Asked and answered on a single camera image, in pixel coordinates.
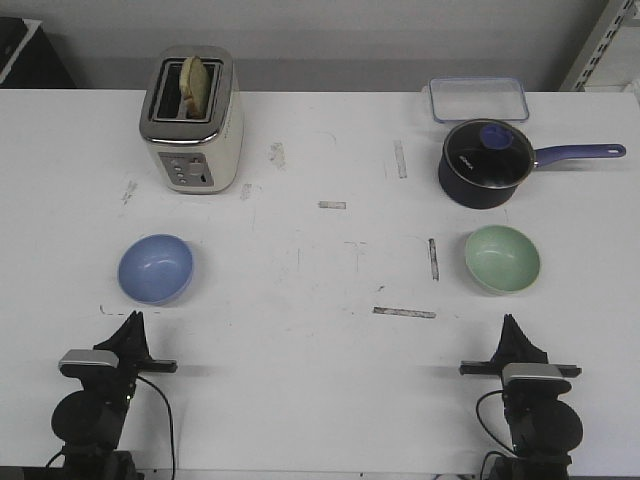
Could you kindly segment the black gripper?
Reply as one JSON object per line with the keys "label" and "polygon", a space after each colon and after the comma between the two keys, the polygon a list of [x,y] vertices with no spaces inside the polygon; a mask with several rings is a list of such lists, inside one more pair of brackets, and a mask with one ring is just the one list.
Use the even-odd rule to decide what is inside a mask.
{"label": "black gripper", "polygon": [[549,363],[548,354],[528,339],[511,314],[505,314],[493,357],[487,361],[463,360],[459,373],[498,377],[508,395],[562,395],[571,390],[570,380],[580,376],[582,369],[573,364]]}
{"label": "black gripper", "polygon": [[146,338],[144,316],[132,311],[124,323],[107,340],[107,348],[95,345],[94,351],[114,354],[118,360],[116,385],[123,394],[133,395],[140,373],[173,374],[178,369],[176,360],[152,357]]}

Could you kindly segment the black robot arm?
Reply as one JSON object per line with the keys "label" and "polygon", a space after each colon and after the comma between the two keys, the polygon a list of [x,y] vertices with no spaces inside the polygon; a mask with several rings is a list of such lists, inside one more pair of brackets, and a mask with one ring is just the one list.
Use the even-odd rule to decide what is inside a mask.
{"label": "black robot arm", "polygon": [[145,373],[177,371],[174,360],[156,360],[149,351],[143,313],[132,311],[107,340],[90,349],[70,349],[58,362],[59,372],[80,381],[81,388],[64,397],[51,416],[54,435],[63,446],[55,470],[60,479],[143,479],[129,451],[118,448],[139,381],[162,399],[168,416],[171,474],[177,473],[174,415],[165,393]]}
{"label": "black robot arm", "polygon": [[[463,361],[462,375],[497,377],[501,388],[476,401],[475,414],[484,431],[501,448],[491,466],[483,463],[481,479],[567,479],[572,463],[569,452],[583,439],[583,424],[576,411],[560,400],[571,390],[570,380],[582,369],[576,365],[553,364],[548,354],[536,347],[511,314],[503,318],[497,349],[488,361]],[[503,403],[510,442],[501,441],[482,419],[480,407],[498,395]]]}

